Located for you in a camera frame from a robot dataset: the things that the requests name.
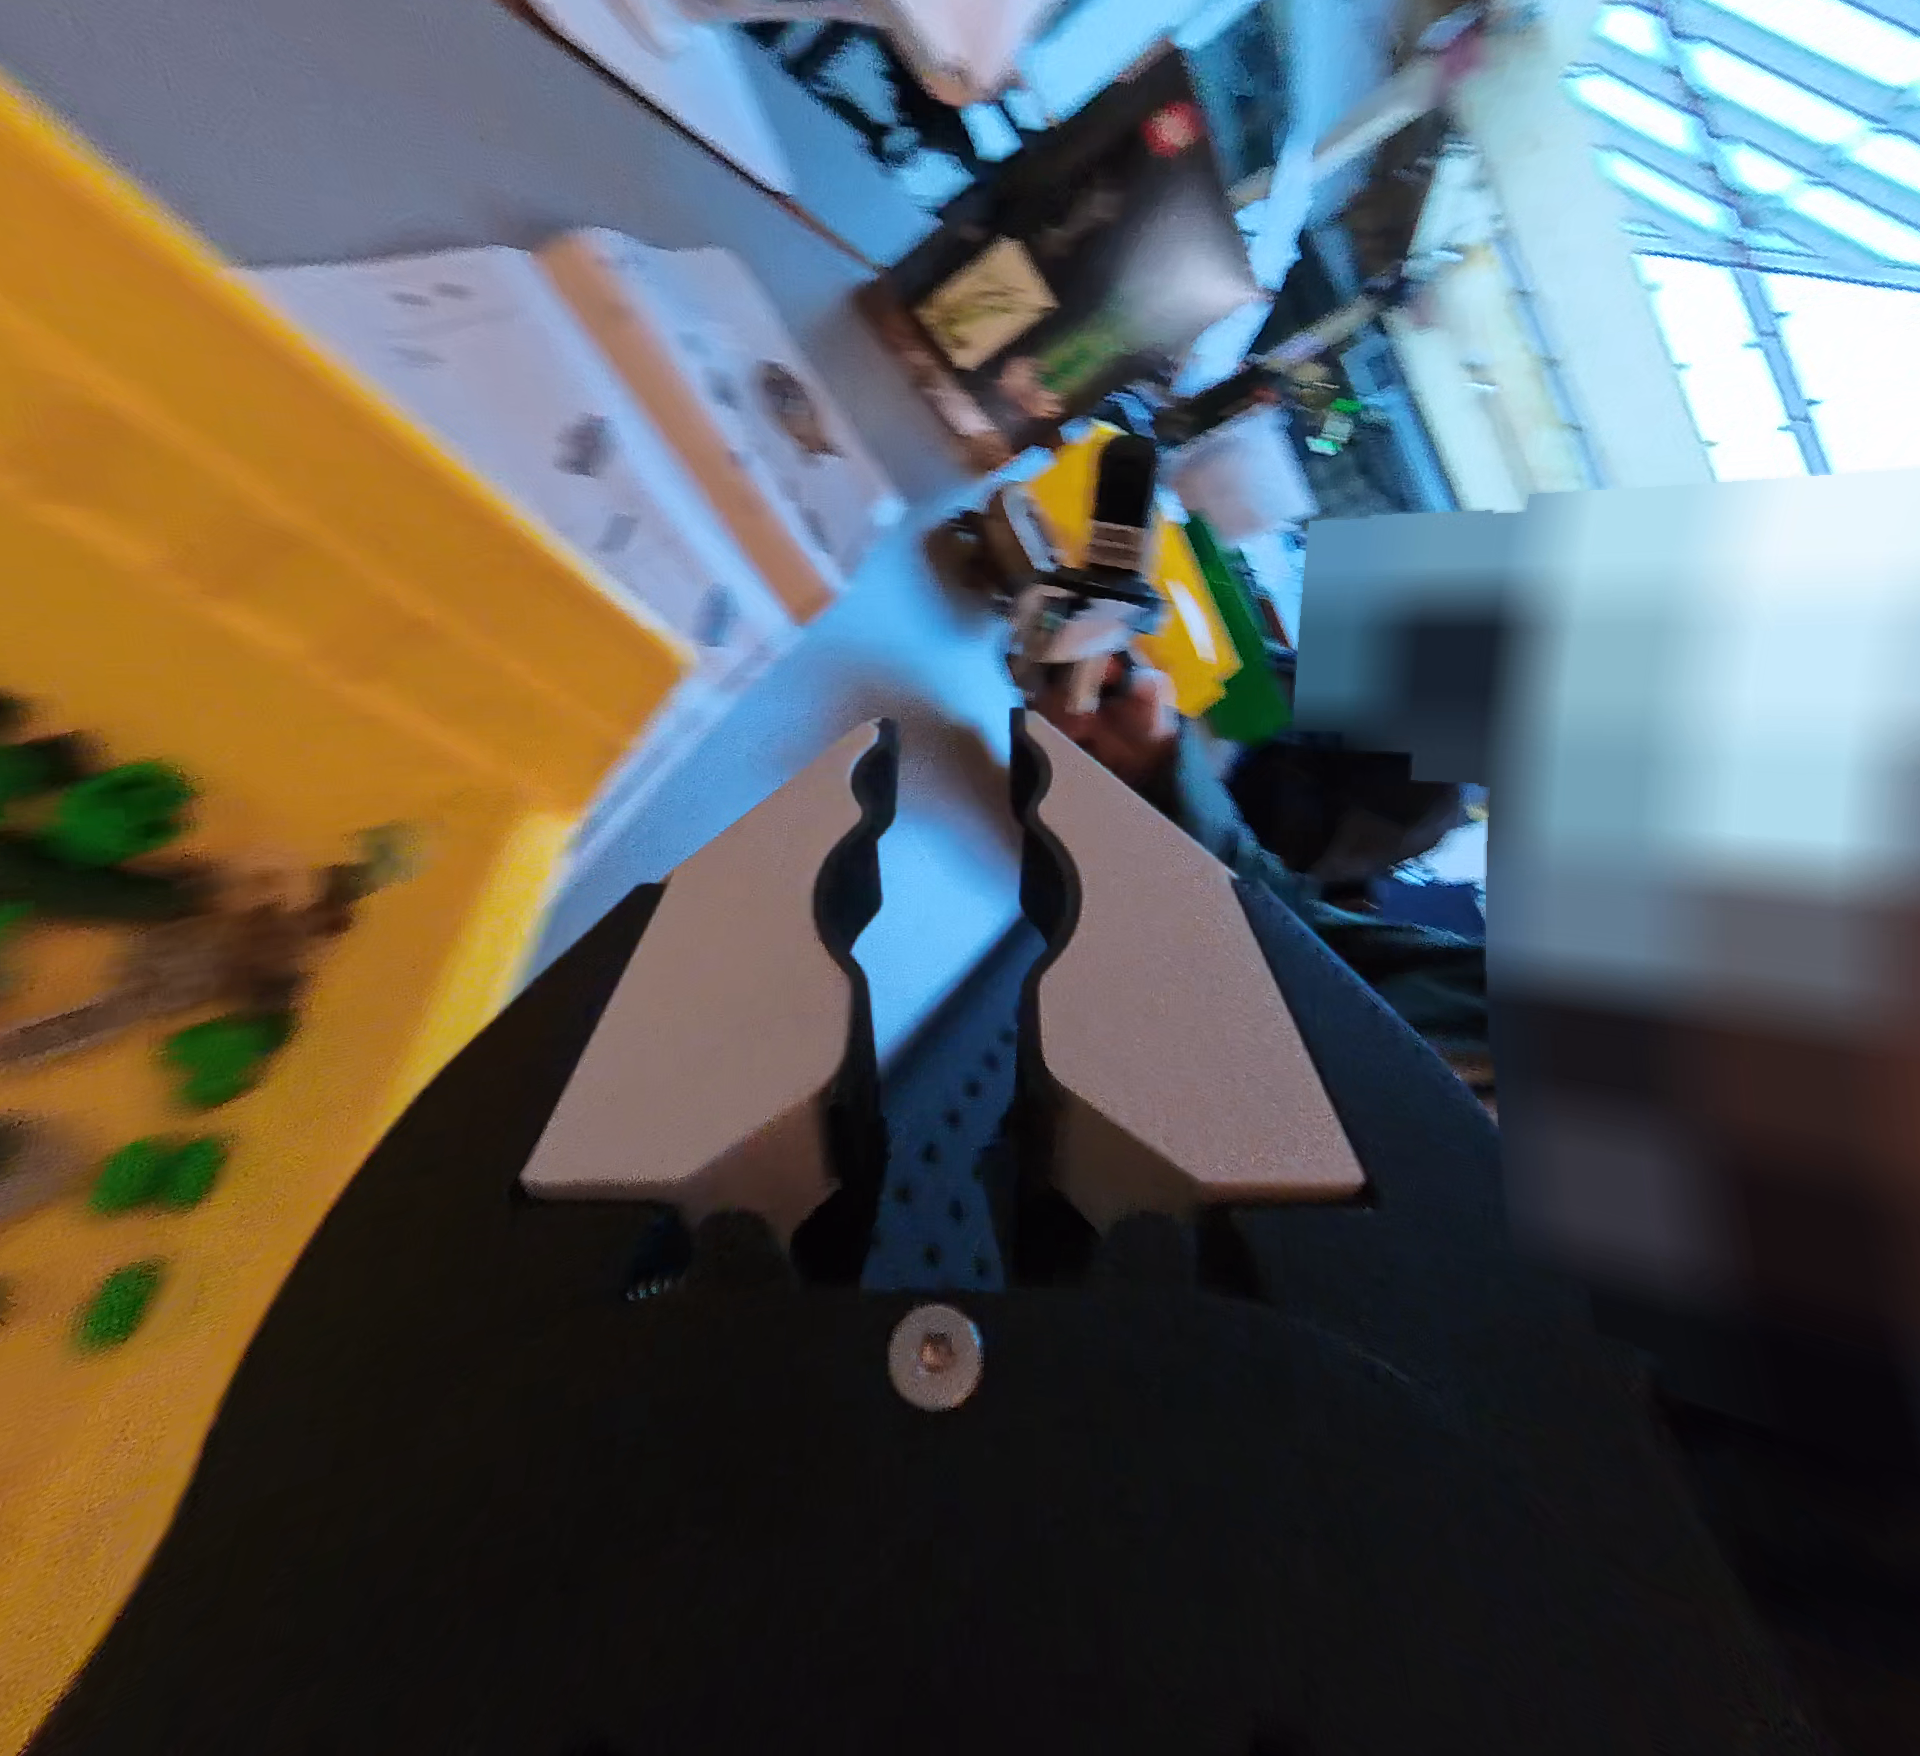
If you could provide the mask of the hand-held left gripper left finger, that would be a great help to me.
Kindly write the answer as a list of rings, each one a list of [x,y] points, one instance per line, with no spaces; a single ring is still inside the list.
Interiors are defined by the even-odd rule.
[[[868,716],[664,883],[527,1167],[533,1200],[638,1200],[685,1240],[757,1213],[857,1285],[885,1183],[871,981],[901,728]]]

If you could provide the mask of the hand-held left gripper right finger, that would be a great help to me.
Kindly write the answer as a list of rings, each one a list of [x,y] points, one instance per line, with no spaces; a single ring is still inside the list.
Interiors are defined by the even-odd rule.
[[[1232,872],[1037,715],[1012,715],[1021,981],[1007,1279],[1048,1285],[1162,1213],[1349,1204],[1360,1150]]]

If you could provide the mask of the tan brick-built pot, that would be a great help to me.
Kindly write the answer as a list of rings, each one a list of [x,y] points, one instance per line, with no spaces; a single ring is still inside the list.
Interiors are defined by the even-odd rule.
[[[1002,615],[1037,579],[1021,530],[1001,526],[978,507],[941,515],[919,544],[925,566],[952,594],[994,615]]]

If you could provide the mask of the green brick pieces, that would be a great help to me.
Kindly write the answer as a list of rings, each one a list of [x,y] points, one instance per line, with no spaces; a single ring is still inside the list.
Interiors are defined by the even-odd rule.
[[[83,1168],[83,1213],[185,1213],[215,1195],[231,1145],[211,1115],[259,1091],[334,941],[423,862],[411,827],[361,831],[339,862],[178,857],[200,788],[178,760],[112,760],[87,732],[48,732],[7,695],[7,959],[45,930],[112,932],[101,979],[41,1012],[7,1012],[7,1079],[141,1043],[178,1113],[83,1159],[72,1136],[7,1104],[7,1225]]]

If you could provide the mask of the yellow parts bin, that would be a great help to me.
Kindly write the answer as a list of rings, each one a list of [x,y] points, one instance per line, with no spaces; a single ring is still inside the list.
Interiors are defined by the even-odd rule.
[[[7,1751],[141,1578],[363,1155],[510,1000],[570,831],[690,643],[7,76],[7,695],[196,788],[185,862],[423,872],[191,1123],[147,1023],[7,1074],[71,1173],[7,1219]]]
[[[1087,554],[1096,449],[1107,438],[1118,438],[1118,423],[1079,423],[1044,470],[1023,481],[1051,550],[1074,566]],[[1205,716],[1239,667],[1239,653],[1187,540],[1187,507],[1167,481],[1155,486],[1146,579],[1162,589],[1167,615],[1141,641],[1141,659],[1167,672],[1182,716]]]

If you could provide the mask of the person's right hand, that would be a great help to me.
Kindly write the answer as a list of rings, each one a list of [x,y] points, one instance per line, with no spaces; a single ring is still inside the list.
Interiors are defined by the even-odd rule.
[[[1182,715],[1172,702],[1172,681],[1155,667],[1112,653],[1087,715],[1074,710],[1069,686],[1048,686],[1034,715],[1044,715],[1139,798],[1167,807],[1182,759]]]

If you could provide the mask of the green parts bin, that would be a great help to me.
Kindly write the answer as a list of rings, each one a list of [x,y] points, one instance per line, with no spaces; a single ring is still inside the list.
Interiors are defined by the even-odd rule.
[[[1289,728],[1289,641],[1287,620],[1262,589],[1256,571],[1214,526],[1192,512],[1187,544],[1205,579],[1213,609],[1232,641],[1232,672],[1223,699],[1205,710],[1205,728],[1223,742],[1256,747]]]

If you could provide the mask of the black bamboo set box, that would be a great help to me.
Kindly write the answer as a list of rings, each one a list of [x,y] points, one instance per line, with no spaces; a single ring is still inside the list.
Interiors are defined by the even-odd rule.
[[[857,311],[953,456],[994,470],[1172,376],[1256,297],[1192,62],[1155,43],[959,190]]]

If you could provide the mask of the open instruction booklet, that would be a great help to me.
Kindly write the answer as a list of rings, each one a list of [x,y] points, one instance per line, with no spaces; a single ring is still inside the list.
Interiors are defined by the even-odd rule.
[[[709,728],[901,523],[727,249],[591,228],[245,274],[695,653],[648,751]]]

